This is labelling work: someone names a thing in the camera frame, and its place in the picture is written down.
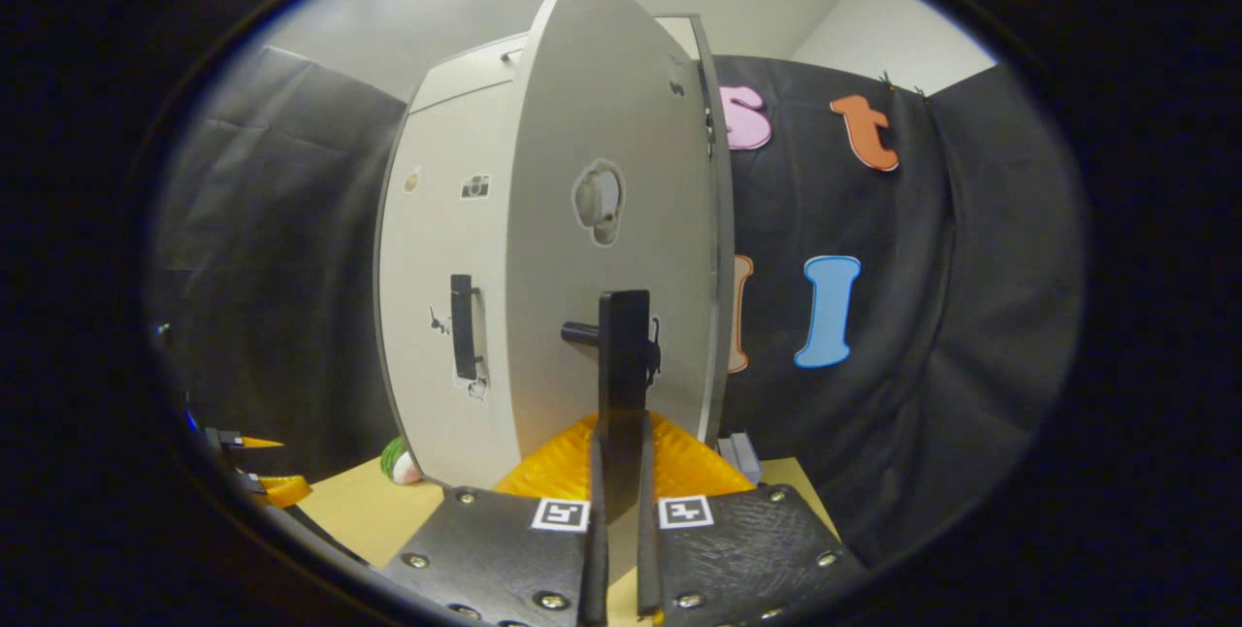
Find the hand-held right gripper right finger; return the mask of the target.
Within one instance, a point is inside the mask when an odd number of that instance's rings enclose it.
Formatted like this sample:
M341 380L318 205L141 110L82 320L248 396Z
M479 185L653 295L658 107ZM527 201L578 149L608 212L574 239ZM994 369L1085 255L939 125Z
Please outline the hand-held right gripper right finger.
M804 495L754 484L663 416L643 427L636 606L658 626L785 626L864 582Z

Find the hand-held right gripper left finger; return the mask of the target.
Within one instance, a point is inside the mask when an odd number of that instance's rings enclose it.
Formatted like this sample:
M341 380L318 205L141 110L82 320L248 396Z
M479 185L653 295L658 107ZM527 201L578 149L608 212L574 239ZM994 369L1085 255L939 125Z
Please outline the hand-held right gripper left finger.
M381 567L460 620L491 626L606 622L602 454L590 413L496 488L457 485Z

